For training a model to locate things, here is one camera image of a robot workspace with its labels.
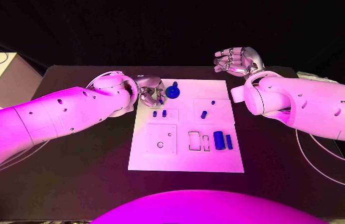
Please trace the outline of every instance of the robotic hand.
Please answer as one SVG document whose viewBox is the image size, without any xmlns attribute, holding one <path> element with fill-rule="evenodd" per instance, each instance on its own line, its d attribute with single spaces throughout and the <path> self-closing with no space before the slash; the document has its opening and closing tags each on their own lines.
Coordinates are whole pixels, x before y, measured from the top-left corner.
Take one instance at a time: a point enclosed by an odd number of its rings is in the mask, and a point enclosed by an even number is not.
<svg viewBox="0 0 345 224">
<path fill-rule="evenodd" d="M 162 105 L 165 87 L 155 76 L 129 78 L 119 71 L 74 87 L 0 110 L 0 163 L 33 145 L 86 129 L 133 110 L 136 98 Z"/>
<path fill-rule="evenodd" d="M 217 52 L 215 72 L 244 77 L 243 86 L 231 89 L 234 103 L 248 111 L 277 119 L 289 127 L 319 137 L 345 140 L 345 86 L 338 83 L 283 78 L 266 71 L 257 52 L 230 48 Z"/>
</svg>

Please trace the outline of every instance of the blue cap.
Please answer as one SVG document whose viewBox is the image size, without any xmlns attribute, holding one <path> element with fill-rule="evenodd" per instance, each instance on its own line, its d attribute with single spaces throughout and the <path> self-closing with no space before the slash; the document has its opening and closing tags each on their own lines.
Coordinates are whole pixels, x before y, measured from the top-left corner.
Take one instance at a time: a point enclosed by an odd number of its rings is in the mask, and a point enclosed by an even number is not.
<svg viewBox="0 0 345 224">
<path fill-rule="evenodd" d="M 172 86 L 169 86 L 165 90 L 165 95 L 168 98 L 177 98 L 179 96 L 179 89 L 178 89 L 178 83 L 174 82 Z"/>
</svg>

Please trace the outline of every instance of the table surface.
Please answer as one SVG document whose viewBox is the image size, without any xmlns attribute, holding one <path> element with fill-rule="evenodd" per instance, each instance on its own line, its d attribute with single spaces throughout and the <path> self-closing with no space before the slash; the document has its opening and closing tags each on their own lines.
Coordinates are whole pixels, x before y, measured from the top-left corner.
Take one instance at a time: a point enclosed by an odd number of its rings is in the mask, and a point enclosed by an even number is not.
<svg viewBox="0 0 345 224">
<path fill-rule="evenodd" d="M 289 68 L 269 69 L 284 77 L 296 77 Z M 214 73 L 212 67 L 53 66 L 33 97 L 85 87 L 110 70 L 120 70 L 128 76 L 152 74 L 161 78 L 225 80 L 228 91 L 244 83 L 243 78 L 225 72 Z M 277 120 L 251 115 L 244 103 L 231 105 L 244 174 L 128 171 L 133 109 L 51 140 L 39 152 L 0 172 L 0 220 L 92 220 L 139 197 L 187 189 L 250 194 L 317 217 L 343 218 L 345 186 L 307 164 L 294 129 Z M 299 132 L 299 139 L 310 160 L 322 160 L 316 166 L 342 178 L 343 169 L 338 168 L 345 165 L 342 160 L 326 154 L 307 134 Z"/>
</svg>

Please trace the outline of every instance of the blue object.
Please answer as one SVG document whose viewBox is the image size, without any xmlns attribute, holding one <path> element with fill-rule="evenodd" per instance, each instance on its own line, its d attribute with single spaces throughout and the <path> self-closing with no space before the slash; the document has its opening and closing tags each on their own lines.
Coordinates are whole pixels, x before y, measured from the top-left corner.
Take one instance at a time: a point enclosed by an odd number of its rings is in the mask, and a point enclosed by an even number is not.
<svg viewBox="0 0 345 224">
<path fill-rule="evenodd" d="M 227 148 L 233 149 L 233 143 L 231 143 L 230 135 L 225 135 L 225 142 L 227 142 Z"/>
<path fill-rule="evenodd" d="M 223 132 L 217 131 L 212 133 L 214 137 L 214 145 L 217 150 L 225 149 L 225 143 L 224 143 L 224 137 L 223 137 Z"/>
<path fill-rule="evenodd" d="M 202 113 L 201 113 L 201 118 L 204 119 L 205 117 L 207 117 L 207 112 L 202 111 Z"/>
<path fill-rule="evenodd" d="M 177 98 L 179 96 L 178 83 L 174 82 L 172 86 L 165 89 L 165 95 L 168 98 Z"/>
</svg>

